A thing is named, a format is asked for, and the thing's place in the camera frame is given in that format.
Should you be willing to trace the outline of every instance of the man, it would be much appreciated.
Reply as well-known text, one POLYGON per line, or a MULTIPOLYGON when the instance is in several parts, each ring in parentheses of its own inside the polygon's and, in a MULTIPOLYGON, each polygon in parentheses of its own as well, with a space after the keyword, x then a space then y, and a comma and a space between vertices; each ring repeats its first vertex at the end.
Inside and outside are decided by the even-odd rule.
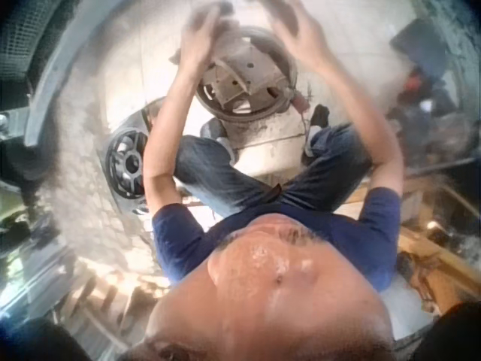
POLYGON ((321 26, 299 0, 289 6, 297 34, 275 15, 274 32, 335 91, 352 126, 329 128, 318 108, 324 118, 310 129, 311 165, 281 190, 231 167, 228 147, 216 141, 225 139, 219 121, 207 124, 204 138, 183 137, 217 29, 225 28, 219 5, 190 20, 144 154, 159 261, 175 285, 153 310, 144 342, 125 359, 392 359, 391 323, 377 291, 395 268, 400 148, 329 50, 321 26), (333 215, 371 166, 359 220, 333 215), (225 219, 204 233, 174 177, 225 219))

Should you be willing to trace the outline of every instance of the red object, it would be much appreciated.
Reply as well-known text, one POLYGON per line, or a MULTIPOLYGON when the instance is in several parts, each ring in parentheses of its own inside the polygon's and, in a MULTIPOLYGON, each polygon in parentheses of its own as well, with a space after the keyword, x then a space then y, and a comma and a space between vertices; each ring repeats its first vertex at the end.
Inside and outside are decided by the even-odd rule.
POLYGON ((300 115, 310 109, 310 104, 307 99, 297 90, 295 91, 294 99, 291 100, 291 104, 300 115))

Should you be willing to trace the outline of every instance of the tiled floor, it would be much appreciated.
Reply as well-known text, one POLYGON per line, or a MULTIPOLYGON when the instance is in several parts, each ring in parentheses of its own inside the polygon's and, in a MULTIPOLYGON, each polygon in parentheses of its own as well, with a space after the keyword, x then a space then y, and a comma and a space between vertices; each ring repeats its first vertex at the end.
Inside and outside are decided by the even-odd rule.
MULTIPOLYGON (((180 31, 192 4, 209 1, 137 0, 105 29, 104 86, 105 119, 110 129, 147 103, 165 96, 177 67, 168 58, 180 46, 180 31)), ((268 27, 260 5, 233 1, 241 25, 268 27)), ((396 53, 390 39, 415 19, 409 0, 304 0, 340 61, 387 111, 399 93, 412 64, 396 53)), ((331 123, 347 121, 341 104, 314 74, 299 66, 298 90, 308 96, 310 115, 316 104, 331 110, 331 123)), ((211 115, 195 100, 189 112, 186 134, 198 135, 211 115)), ((250 126, 228 126, 233 144, 240 149, 237 168, 253 175, 276 173, 282 179, 301 169, 305 124, 291 109, 250 126)), ((424 326, 430 317, 420 311, 420 301, 400 280, 385 293, 398 337, 424 326)))

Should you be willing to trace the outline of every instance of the eyebrow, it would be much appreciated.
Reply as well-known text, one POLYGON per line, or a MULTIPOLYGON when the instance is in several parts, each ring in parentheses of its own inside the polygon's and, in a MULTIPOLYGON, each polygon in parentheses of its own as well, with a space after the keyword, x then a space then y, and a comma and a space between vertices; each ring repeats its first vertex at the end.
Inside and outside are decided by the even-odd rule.
MULTIPOLYGON (((224 237, 216 247, 216 250, 224 250, 231 243, 235 242, 242 236, 242 232, 235 231, 226 237, 224 237)), ((308 228, 294 228, 287 231, 281 231, 277 234, 281 241, 289 243, 292 246, 303 247, 309 243, 322 243, 324 239, 320 238, 316 233, 312 232, 308 228)))

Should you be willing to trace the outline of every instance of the spoke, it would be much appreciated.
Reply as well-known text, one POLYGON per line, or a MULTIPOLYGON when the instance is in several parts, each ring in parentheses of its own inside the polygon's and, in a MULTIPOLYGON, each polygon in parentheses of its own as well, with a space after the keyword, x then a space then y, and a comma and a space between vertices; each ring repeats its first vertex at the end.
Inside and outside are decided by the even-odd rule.
POLYGON ((134 150, 137 150, 138 147, 138 139, 140 138, 140 132, 135 133, 135 140, 134 140, 134 150))
POLYGON ((114 153, 113 153, 113 157, 114 157, 115 160, 119 161, 120 163, 123 162, 123 155, 121 155, 121 154, 119 154, 119 153, 117 153, 117 152, 114 152, 114 153))
POLYGON ((132 178, 130 180, 130 190, 132 191, 132 194, 135 194, 135 179, 132 178))

